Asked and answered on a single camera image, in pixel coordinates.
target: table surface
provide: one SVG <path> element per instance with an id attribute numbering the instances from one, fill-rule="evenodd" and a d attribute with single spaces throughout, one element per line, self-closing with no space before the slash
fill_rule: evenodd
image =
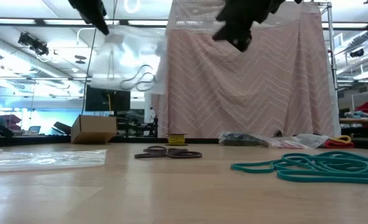
<path id="1" fill-rule="evenodd" d="M 0 223 L 361 223 L 368 224 L 368 185 L 295 183 L 275 174 L 230 170 L 235 162 L 289 152 L 192 144 L 202 159 L 134 159 L 149 144 L 49 144 L 5 151 L 107 149 L 105 166 L 0 172 Z M 368 156 L 366 149 L 346 149 Z"/>

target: chevron patterned fabric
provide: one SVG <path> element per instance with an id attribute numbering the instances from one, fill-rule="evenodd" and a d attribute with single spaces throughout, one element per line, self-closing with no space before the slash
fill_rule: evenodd
<path id="1" fill-rule="evenodd" d="M 241 53 L 191 30 L 168 33 L 166 95 L 153 95 L 159 133 L 217 138 L 222 131 L 333 136 L 321 15 L 252 31 Z"/>

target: teal rope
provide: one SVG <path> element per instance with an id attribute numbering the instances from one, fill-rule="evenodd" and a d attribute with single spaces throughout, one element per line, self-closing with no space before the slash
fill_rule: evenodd
<path id="1" fill-rule="evenodd" d="M 256 168 L 268 165 L 266 169 Z M 276 170 L 279 179 L 293 182 L 368 184 L 368 157 L 350 152 L 331 151 L 315 156 L 289 153 L 273 161 L 232 164 L 231 169 L 251 174 Z"/>

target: cardboard box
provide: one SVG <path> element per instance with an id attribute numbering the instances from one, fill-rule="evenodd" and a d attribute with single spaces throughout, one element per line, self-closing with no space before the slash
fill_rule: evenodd
<path id="1" fill-rule="evenodd" d="M 79 115 L 71 128 L 71 143 L 106 144 L 116 133 L 115 117 Z"/>

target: monitor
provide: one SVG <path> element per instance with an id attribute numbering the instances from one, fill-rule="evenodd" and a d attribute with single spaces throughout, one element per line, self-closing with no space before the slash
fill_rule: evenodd
<path id="1" fill-rule="evenodd" d="M 108 94 L 111 98 L 111 111 L 130 110 L 130 92 L 104 90 L 86 87 L 86 111 L 109 111 Z"/>

